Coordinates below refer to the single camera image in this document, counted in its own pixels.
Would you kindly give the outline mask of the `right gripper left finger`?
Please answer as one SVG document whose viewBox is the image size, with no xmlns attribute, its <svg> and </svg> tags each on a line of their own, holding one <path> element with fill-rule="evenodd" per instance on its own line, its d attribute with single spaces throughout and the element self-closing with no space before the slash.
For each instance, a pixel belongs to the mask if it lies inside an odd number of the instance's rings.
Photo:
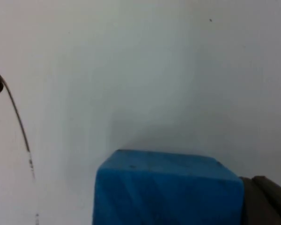
<svg viewBox="0 0 281 225">
<path fill-rule="evenodd" d="M 241 177 L 244 185 L 243 225 L 281 225 L 281 217 L 252 178 Z"/>
</svg>

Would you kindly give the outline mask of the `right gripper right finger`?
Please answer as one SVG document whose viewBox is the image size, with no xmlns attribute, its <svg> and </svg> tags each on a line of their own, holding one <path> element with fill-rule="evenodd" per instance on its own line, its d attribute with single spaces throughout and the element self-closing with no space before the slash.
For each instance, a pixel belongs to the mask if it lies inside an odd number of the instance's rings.
<svg viewBox="0 0 281 225">
<path fill-rule="evenodd" d="M 281 186 L 265 176 L 255 176 L 252 180 L 281 217 Z"/>
</svg>

